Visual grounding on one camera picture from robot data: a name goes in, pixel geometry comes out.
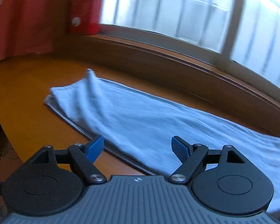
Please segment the light blue denim jeans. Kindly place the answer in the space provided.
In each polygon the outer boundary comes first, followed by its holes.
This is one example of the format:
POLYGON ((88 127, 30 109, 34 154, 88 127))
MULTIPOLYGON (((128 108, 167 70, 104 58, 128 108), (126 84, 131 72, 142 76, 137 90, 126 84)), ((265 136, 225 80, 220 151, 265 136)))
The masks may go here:
POLYGON ((45 103, 84 135, 101 135, 124 156, 166 176, 181 164, 171 149, 173 136, 211 149, 233 145, 272 181, 268 212, 280 218, 279 137, 99 78, 90 69, 73 84, 51 88, 45 103))

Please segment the red and white curtain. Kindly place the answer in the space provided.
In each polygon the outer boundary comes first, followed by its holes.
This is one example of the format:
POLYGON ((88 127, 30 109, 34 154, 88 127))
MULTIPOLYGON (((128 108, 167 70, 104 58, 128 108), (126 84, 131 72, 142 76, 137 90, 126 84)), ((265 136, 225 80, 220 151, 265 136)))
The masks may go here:
POLYGON ((54 0, 2 0, 0 4, 0 61, 12 56, 53 50, 54 0))

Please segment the red tea box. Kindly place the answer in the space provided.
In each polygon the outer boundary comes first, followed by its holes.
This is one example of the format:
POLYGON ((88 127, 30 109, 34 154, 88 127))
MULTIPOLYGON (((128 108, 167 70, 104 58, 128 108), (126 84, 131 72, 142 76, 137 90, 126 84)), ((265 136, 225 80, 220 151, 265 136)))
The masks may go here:
POLYGON ((102 0, 71 0, 70 33, 97 34, 101 13, 102 0))

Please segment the window frame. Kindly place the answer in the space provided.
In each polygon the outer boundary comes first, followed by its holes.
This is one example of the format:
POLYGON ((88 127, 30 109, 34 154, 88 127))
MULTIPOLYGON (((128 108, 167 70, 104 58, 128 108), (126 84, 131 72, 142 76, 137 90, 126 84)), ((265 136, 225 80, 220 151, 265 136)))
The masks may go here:
MULTIPOLYGON (((223 49, 235 0, 104 0, 102 24, 157 32, 223 49)), ((280 88, 280 0, 244 0, 233 61, 280 88)))

